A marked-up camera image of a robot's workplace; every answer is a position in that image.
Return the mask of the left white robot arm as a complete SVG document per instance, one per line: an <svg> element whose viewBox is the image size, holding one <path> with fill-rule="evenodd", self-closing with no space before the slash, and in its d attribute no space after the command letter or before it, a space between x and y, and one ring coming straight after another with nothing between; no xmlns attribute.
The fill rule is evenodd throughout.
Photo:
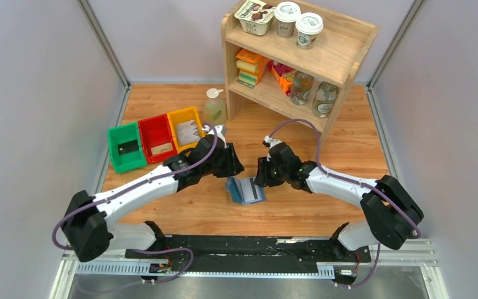
<svg viewBox="0 0 478 299"><path fill-rule="evenodd" d="M196 185L207 175L236 176L244 171L233 143L212 139L166 159L150 173L114 190L73 195L60 225L79 261L89 262L109 250L138 249L150 258L166 248L149 223L125 225L118 221L141 206Z"/></svg>

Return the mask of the blue leather card holder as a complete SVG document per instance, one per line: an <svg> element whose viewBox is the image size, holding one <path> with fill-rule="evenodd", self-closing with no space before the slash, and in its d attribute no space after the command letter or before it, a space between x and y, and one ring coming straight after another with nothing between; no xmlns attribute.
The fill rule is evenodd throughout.
<svg viewBox="0 0 478 299"><path fill-rule="evenodd" d="M227 178L225 189L229 193L232 202L248 206L266 201L264 189L255 184L255 178L237 179Z"/></svg>

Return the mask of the white card with magnetic stripe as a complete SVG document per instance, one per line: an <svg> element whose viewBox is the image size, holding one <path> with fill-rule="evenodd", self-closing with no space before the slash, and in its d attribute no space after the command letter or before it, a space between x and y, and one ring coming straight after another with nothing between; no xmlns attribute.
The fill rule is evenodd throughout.
<svg viewBox="0 0 478 299"><path fill-rule="evenodd" d="M264 189L254 184L254 177L240 179L239 187L241 191L241 203L250 205L266 201Z"/></svg>

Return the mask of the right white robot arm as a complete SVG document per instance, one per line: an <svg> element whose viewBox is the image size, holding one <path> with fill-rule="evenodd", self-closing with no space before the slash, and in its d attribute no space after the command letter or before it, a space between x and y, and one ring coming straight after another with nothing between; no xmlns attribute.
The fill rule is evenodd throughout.
<svg viewBox="0 0 478 299"><path fill-rule="evenodd" d="M332 256L347 260L355 250L382 244L398 250L407 239L420 237L418 224L424 214L397 178L365 179L333 171L315 161L301 161L290 146L266 137L265 157L258 158L255 184L275 187L284 183L311 194L336 197L360 208L365 219L342 224L330 243Z"/></svg>

